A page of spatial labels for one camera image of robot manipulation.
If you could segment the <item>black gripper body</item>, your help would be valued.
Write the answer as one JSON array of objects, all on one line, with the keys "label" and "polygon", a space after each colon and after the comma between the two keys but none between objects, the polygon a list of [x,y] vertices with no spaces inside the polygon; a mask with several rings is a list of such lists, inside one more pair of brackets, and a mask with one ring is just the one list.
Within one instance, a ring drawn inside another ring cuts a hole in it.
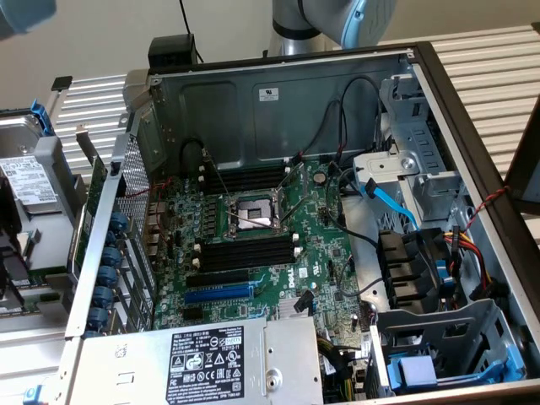
[{"label": "black gripper body", "polygon": [[1,304],[23,305],[24,298],[14,285],[8,264],[26,269],[21,256],[18,234],[22,230],[18,211],[8,179],[1,176]]}]

